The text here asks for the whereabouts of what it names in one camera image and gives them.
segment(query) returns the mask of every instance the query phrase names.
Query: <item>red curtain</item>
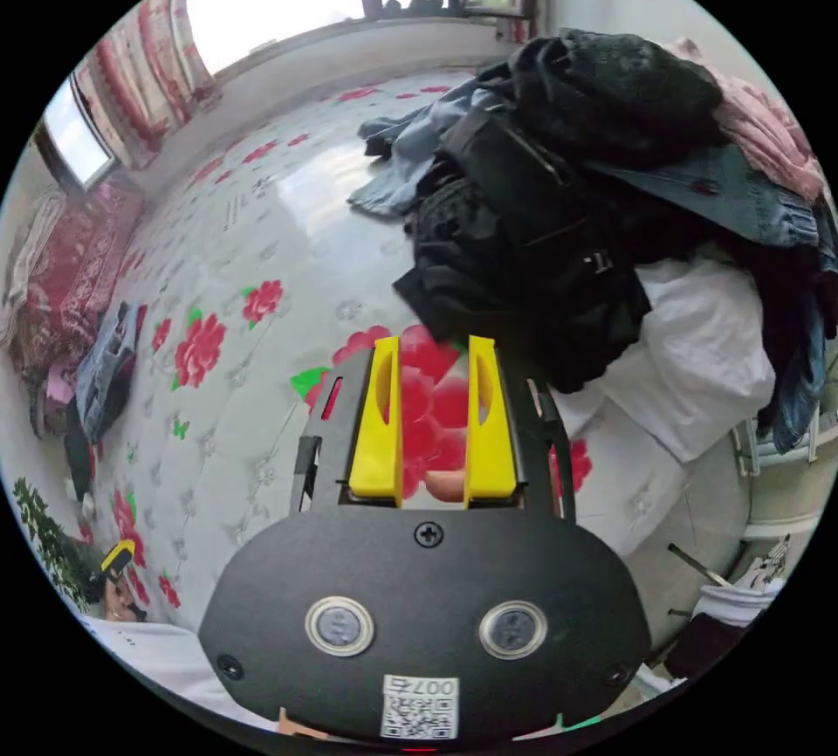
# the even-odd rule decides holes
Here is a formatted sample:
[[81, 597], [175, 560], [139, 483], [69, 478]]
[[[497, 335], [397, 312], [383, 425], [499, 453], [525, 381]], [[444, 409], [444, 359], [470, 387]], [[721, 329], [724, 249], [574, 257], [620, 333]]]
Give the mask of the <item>red curtain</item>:
[[145, 168], [169, 136], [220, 97], [192, 38], [186, 0], [143, 0], [75, 76], [96, 127], [127, 168]]

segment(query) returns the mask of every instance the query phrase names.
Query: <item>red blanket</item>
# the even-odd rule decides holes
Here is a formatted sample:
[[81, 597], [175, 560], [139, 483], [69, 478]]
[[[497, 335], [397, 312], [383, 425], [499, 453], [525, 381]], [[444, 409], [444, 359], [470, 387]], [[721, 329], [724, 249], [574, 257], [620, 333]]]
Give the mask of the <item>red blanket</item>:
[[21, 373], [45, 373], [59, 357], [78, 364], [90, 350], [143, 208], [142, 194], [114, 179], [84, 202], [67, 199], [17, 315]]

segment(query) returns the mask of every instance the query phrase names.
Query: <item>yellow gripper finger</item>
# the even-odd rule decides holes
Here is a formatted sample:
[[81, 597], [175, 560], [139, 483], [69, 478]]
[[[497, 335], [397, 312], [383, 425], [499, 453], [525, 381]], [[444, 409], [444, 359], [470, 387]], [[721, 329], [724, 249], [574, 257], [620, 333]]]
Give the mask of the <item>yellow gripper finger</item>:
[[134, 557], [135, 543], [132, 540], [121, 540], [102, 561], [103, 572], [113, 568], [115, 572], [121, 573], [127, 563]]
[[[481, 406], [484, 416], [481, 421]], [[464, 503], [508, 500], [517, 487], [495, 341], [469, 338], [469, 427]]]
[[349, 490], [357, 498], [402, 507], [402, 379], [399, 338], [375, 342]]

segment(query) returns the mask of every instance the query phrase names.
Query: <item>black jacket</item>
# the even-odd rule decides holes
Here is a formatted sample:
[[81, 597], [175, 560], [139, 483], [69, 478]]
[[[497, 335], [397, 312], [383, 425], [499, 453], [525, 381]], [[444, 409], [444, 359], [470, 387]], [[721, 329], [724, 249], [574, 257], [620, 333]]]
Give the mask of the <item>black jacket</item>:
[[509, 102], [516, 124], [568, 159], [631, 168], [674, 162], [724, 142], [710, 73], [634, 34], [561, 29], [477, 76]]
[[492, 337], [567, 393], [637, 341], [649, 301], [587, 182], [503, 114], [461, 119], [419, 191], [395, 289], [436, 340]]

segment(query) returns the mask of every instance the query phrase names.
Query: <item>wall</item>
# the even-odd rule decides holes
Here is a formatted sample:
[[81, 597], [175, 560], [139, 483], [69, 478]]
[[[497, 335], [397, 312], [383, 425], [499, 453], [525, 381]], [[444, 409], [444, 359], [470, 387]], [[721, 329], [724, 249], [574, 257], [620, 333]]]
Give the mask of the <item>wall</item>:
[[[0, 265], [5, 270], [17, 234], [25, 234], [34, 216], [42, 189], [54, 181], [38, 151], [24, 150], [0, 207]], [[69, 469], [64, 446], [57, 438], [38, 441], [29, 422], [29, 404], [24, 386], [11, 358], [0, 350], [0, 479], [9, 501], [11, 488], [20, 477], [37, 488], [52, 517], [68, 534], [79, 535], [78, 505], [66, 495], [64, 479]]]
[[223, 97], [168, 140], [161, 154], [132, 177], [154, 200], [213, 149], [250, 124], [294, 108], [312, 96], [381, 82], [398, 74], [445, 66], [476, 65], [505, 55], [492, 24], [454, 19], [358, 24], [348, 31], [298, 40], [266, 50], [244, 70], [221, 73]]
[[691, 37], [719, 69], [745, 78], [767, 93], [777, 88], [739, 41], [693, 0], [545, 0], [542, 26], [630, 32], [659, 43]]

